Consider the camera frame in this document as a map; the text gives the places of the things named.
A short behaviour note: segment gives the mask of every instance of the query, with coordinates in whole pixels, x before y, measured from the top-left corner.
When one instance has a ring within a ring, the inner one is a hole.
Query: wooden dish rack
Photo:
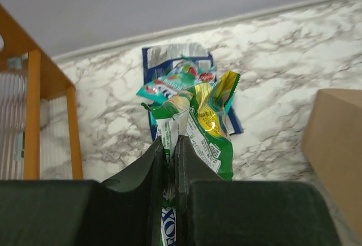
[[[82,179],[74,84],[1,5],[0,38],[3,41],[3,46],[0,44],[0,74],[4,75],[0,78],[0,169],[9,172],[0,179],[40,178],[41,100],[50,101],[64,96],[67,102],[72,177]],[[8,79],[10,84],[1,79]],[[22,154],[17,159],[15,140],[19,134],[23,136]]]

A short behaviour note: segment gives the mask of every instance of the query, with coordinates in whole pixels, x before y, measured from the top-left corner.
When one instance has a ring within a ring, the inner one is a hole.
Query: wooden panel
[[[39,179],[40,63],[38,50],[29,52],[27,120],[25,122],[24,180]]]
[[[17,24],[11,15],[0,5],[0,34],[4,48],[0,51],[0,70],[8,58],[20,57],[24,53],[38,50],[41,54],[41,98],[50,100],[64,95],[73,83],[42,51],[25,30]]]
[[[77,104],[75,99],[75,89],[73,87],[70,87],[67,90],[67,107],[73,179],[83,179],[83,168],[81,164],[77,118]]]

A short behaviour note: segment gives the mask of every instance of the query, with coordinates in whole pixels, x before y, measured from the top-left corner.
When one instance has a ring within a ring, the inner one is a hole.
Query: baseboard
[[[117,40],[117,41],[106,42],[104,44],[98,44],[95,46],[79,49],[79,50],[72,51],[72,52],[69,52],[66,54],[57,55],[56,57],[53,57],[53,61],[60,63],[60,62],[68,61],[70,59],[78,59],[78,58],[86,57],[86,56],[93,55],[95,53],[99,53],[99,52],[103,52],[103,51],[109,51],[109,50],[125,48],[125,47],[131,48],[131,47],[135,47],[140,44],[145,44],[147,42],[167,39],[170,37],[176,37],[176,36],[181,36],[181,35],[185,35],[185,34],[200,32],[200,31],[206,31],[209,29],[217,28],[221,25],[232,25],[232,24],[236,24],[236,23],[239,23],[239,22],[242,22],[245,20],[253,19],[253,18],[272,16],[275,14],[284,13],[286,11],[301,9],[303,7],[316,6],[316,5],[320,5],[323,3],[329,3],[329,2],[334,2],[334,1],[338,1],[338,0],[309,0],[309,1],[295,3],[295,4],[291,4],[291,5],[276,7],[276,8],[270,9],[270,10],[256,11],[253,13],[239,15],[239,16],[235,16],[235,17],[231,17],[231,18],[227,18],[227,19],[223,19],[223,20],[208,21],[206,23],[171,28],[171,29],[167,29],[164,31],[153,32],[153,33],[143,34],[140,36],[124,38],[124,39]]]

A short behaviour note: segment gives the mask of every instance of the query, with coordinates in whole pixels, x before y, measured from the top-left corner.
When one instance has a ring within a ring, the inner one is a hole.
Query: marble surface
[[[235,179],[301,180],[326,196],[344,245],[362,245],[300,151],[317,89],[362,88],[362,0],[344,0],[157,41],[199,42],[218,73],[242,75],[232,136]],[[150,145],[141,47],[60,64],[76,83],[84,176],[102,181]]]

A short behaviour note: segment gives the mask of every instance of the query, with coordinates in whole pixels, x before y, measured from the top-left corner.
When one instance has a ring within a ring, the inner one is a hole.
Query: nutrition label
[[[195,117],[190,112],[187,120],[187,135],[192,142],[192,146],[196,154],[204,161],[214,172],[218,172],[221,161],[214,158],[220,155],[220,150],[216,146],[212,145],[212,149],[209,147],[208,142],[204,135],[199,131],[195,123]]]

